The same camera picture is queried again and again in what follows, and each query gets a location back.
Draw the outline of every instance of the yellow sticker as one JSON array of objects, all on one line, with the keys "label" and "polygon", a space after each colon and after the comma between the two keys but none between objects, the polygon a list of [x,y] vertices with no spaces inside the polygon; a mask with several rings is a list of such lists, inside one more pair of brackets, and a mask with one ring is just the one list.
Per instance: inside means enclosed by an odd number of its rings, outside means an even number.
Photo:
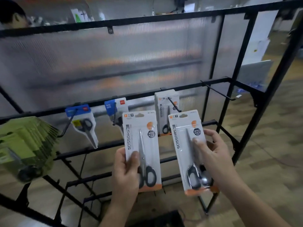
[{"label": "yellow sticker", "polygon": [[80,120],[74,120],[72,123],[74,126],[81,126]]}]

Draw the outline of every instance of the black hair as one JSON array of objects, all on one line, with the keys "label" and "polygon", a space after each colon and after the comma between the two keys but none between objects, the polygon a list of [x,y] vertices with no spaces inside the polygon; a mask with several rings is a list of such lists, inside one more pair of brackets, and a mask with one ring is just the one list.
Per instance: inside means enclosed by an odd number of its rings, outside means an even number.
[{"label": "black hair", "polygon": [[24,10],[13,0],[0,0],[0,22],[2,24],[11,23],[14,13],[25,16]]}]

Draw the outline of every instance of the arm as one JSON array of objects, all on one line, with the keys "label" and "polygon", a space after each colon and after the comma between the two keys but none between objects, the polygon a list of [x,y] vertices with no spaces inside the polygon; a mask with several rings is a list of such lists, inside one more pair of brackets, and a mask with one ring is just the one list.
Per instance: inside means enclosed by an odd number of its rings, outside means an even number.
[{"label": "arm", "polygon": [[134,151],[129,162],[125,148],[117,150],[113,170],[112,201],[99,227],[123,227],[139,191],[139,153]]},{"label": "arm", "polygon": [[269,205],[264,203],[237,174],[228,147],[213,130],[204,129],[214,143],[194,144],[201,150],[204,166],[219,189],[231,201],[246,227],[290,227]]}]

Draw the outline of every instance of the orange circle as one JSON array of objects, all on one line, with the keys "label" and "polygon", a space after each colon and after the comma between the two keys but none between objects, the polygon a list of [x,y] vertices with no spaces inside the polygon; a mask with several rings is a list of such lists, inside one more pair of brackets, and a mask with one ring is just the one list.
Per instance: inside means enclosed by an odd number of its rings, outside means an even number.
[{"label": "orange circle", "polygon": [[193,128],[195,128],[197,126],[197,121],[196,120],[192,121],[191,125],[193,126]]},{"label": "orange circle", "polygon": [[148,122],[148,123],[147,123],[147,128],[148,128],[149,130],[151,130],[151,129],[153,128],[153,126],[154,126],[153,122]]}]

